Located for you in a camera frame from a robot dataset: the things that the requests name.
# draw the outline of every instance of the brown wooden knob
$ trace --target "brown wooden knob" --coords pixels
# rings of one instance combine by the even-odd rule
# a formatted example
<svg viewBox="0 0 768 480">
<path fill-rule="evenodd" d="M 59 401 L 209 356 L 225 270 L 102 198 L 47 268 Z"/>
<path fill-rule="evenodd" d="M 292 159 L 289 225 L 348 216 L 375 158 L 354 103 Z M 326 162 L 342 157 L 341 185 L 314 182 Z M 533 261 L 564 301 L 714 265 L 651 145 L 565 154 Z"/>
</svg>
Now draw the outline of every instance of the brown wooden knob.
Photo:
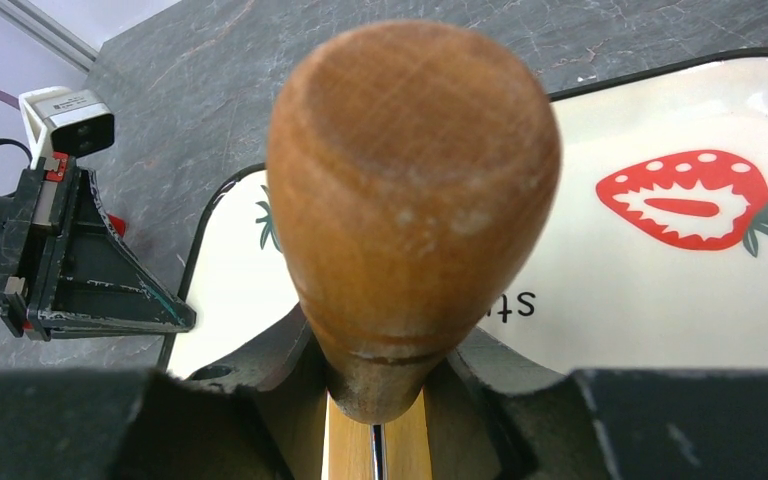
<svg viewBox="0 0 768 480">
<path fill-rule="evenodd" d="M 275 229 L 348 416 L 410 407 L 528 257 L 559 157 L 538 82 L 473 31 L 374 24 L 290 75 L 269 132 Z"/>
</svg>

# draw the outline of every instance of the red clip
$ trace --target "red clip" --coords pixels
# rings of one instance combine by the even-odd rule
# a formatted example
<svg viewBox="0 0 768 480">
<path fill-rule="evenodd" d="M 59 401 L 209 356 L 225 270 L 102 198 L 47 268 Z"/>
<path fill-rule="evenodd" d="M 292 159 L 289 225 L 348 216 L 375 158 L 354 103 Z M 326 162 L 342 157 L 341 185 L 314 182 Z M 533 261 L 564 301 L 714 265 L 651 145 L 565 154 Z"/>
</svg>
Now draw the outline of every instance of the red clip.
<svg viewBox="0 0 768 480">
<path fill-rule="evenodd" d="M 49 182 L 60 183 L 63 181 L 63 176 L 66 175 L 66 165 L 69 163 L 69 155 L 54 152 L 51 154 L 51 158 L 57 160 L 59 165 L 57 166 L 57 170 L 46 173 L 45 179 Z"/>
</svg>

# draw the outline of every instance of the groove on wooden handle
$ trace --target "groove on wooden handle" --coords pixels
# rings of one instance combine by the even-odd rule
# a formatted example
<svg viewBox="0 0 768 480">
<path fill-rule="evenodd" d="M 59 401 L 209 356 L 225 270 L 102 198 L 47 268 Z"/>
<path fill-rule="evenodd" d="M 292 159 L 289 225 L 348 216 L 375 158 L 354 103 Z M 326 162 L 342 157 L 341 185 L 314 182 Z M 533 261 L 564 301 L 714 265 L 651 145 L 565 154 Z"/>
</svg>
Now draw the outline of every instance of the groove on wooden handle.
<svg viewBox="0 0 768 480">
<path fill-rule="evenodd" d="M 560 165 L 548 99 L 475 32 L 373 24 L 316 49 L 278 96 L 267 179 L 339 407 L 410 407 L 525 262 Z"/>
</svg>

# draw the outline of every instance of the red strawberry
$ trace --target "red strawberry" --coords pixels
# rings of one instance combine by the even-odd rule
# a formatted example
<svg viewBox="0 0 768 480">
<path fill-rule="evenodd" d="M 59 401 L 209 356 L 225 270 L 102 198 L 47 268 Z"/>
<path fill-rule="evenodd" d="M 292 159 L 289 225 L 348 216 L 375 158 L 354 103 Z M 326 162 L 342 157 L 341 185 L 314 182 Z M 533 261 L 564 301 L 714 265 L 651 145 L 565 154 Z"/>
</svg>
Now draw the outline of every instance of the red strawberry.
<svg viewBox="0 0 768 480">
<path fill-rule="evenodd" d="M 624 168 L 596 185 L 608 208 L 652 237 L 688 250 L 741 240 L 758 256 L 768 236 L 768 187 L 752 162 L 720 150 L 682 152 Z"/>
</svg>

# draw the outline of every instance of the white strawberry center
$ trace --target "white strawberry center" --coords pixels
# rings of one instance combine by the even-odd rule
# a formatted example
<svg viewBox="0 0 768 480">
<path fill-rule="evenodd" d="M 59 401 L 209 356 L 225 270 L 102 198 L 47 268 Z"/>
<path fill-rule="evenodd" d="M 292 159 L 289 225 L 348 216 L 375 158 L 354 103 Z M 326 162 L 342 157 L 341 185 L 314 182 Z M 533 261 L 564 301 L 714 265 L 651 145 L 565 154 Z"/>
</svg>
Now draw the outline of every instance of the white strawberry center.
<svg viewBox="0 0 768 480">
<path fill-rule="evenodd" d="M 749 202 L 733 191 L 734 185 L 709 190 L 697 181 L 693 188 L 673 184 L 669 188 L 654 185 L 614 195 L 614 200 L 628 205 L 629 212 L 640 212 L 641 220 L 649 219 L 664 228 L 663 233 L 676 232 L 679 237 L 699 235 L 703 240 L 721 238 L 734 230 L 734 221 L 746 212 Z M 703 209 L 705 214 L 679 213 L 653 206 L 658 201 L 689 201 L 716 206 Z"/>
</svg>

